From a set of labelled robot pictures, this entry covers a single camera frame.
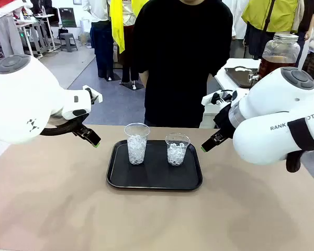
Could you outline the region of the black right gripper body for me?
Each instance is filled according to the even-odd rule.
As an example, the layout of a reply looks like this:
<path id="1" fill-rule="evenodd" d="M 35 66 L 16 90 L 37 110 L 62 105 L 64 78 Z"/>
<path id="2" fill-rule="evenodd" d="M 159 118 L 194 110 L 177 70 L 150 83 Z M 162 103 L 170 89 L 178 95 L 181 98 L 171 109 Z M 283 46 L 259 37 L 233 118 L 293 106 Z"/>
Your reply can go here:
<path id="1" fill-rule="evenodd" d="M 219 113 L 215 116 L 214 122 L 219 128 L 219 133 L 222 136 L 233 136 L 233 125 L 229 119 L 229 111 L 231 109 L 231 104 L 226 105 L 222 108 Z"/>

